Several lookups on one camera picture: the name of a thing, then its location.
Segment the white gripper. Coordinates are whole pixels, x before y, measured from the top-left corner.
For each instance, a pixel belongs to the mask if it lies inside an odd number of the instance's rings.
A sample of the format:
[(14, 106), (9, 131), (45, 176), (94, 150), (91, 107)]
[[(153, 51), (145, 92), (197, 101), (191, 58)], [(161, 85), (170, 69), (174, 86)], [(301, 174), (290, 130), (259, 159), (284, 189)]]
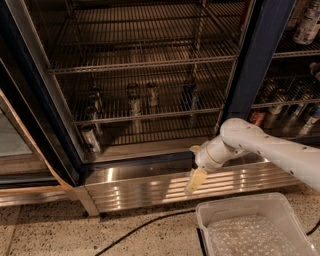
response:
[(207, 172), (213, 172), (217, 168), (217, 163), (210, 156), (207, 146), (208, 142), (201, 146), (193, 145), (190, 147), (190, 151), (195, 155), (195, 164), (199, 168), (191, 170), (190, 179), (185, 188), (187, 194), (195, 192), (206, 180)]

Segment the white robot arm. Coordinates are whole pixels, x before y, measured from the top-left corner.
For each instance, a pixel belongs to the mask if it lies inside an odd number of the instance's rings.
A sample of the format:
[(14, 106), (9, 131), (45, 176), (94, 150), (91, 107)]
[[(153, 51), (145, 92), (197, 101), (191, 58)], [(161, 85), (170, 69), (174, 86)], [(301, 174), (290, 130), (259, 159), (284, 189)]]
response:
[(311, 188), (320, 191), (320, 150), (266, 134), (261, 128), (240, 118), (225, 121), (220, 134), (190, 151), (196, 169), (191, 170), (187, 193), (195, 192), (209, 173), (241, 154), (256, 153)]

